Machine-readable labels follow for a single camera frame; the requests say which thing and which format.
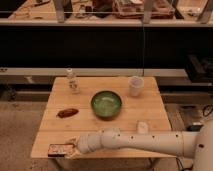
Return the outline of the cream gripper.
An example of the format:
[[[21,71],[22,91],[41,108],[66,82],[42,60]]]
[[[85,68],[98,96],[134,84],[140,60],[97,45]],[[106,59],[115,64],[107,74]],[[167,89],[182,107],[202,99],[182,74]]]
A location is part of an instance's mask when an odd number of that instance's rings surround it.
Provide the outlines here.
[[[67,144],[72,146],[71,150],[67,154],[68,158],[77,158],[80,155],[77,148],[77,142],[78,140],[76,138],[72,138],[67,141]]]

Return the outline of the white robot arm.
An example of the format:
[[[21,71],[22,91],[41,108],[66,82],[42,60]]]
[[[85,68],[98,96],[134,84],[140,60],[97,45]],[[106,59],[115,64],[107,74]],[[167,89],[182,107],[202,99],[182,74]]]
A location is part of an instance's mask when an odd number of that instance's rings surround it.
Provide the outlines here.
[[[213,120],[207,121],[198,132],[165,131],[123,133],[118,128],[81,134],[67,140],[80,154],[101,149],[138,149],[167,155],[191,158],[192,171],[213,171]]]

